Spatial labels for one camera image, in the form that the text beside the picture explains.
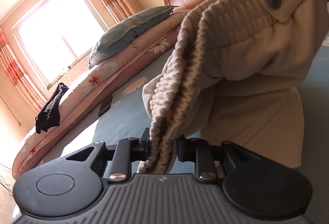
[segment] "bed sheet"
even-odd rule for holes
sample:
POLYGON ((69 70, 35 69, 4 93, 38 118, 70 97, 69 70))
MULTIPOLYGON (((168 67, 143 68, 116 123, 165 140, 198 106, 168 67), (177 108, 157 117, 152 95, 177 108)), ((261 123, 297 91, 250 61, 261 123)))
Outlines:
MULTIPOLYGON (((119 140, 128 137, 141 137, 145 128, 151 124, 142 100, 142 88, 148 81, 159 75, 172 53, 167 51, 152 62, 143 71, 115 91, 112 105, 101 117, 98 117, 100 105, 95 108, 83 121, 71 130, 41 161, 46 163, 57 157, 72 153, 92 142, 104 141, 107 145, 114 145, 119 140)), ((132 172, 137 171, 138 161, 132 164, 132 172)), ((176 162, 171 173, 191 173, 192 162, 176 162)))

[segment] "blue pillow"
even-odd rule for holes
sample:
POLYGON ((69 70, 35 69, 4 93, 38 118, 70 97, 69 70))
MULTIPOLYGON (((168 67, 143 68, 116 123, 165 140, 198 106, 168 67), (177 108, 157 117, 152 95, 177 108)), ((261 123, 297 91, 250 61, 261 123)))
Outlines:
POLYGON ((168 18, 175 7, 167 5, 149 8, 110 28, 90 52, 88 69, 115 55, 145 31, 168 18))

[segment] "black cloth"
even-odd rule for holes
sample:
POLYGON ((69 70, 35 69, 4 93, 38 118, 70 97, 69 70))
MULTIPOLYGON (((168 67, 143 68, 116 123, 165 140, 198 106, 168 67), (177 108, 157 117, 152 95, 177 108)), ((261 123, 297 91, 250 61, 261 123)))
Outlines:
POLYGON ((47 132, 51 127, 58 127, 60 125, 60 112, 58 106, 64 93, 68 90, 68 86, 64 83, 59 83, 56 90, 41 108, 36 116, 36 132, 41 133, 41 130, 47 132))

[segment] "black smartphone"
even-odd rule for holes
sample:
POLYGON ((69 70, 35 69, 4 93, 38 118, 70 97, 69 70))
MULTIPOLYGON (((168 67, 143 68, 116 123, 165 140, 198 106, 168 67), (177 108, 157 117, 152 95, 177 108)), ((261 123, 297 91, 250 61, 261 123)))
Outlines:
POLYGON ((110 96, 106 97, 104 99, 104 101, 102 101, 101 108, 99 109, 99 112, 98 112, 98 116, 103 115, 105 112, 108 111, 108 109, 110 109, 112 98, 113 98, 113 96, 110 95, 110 96))

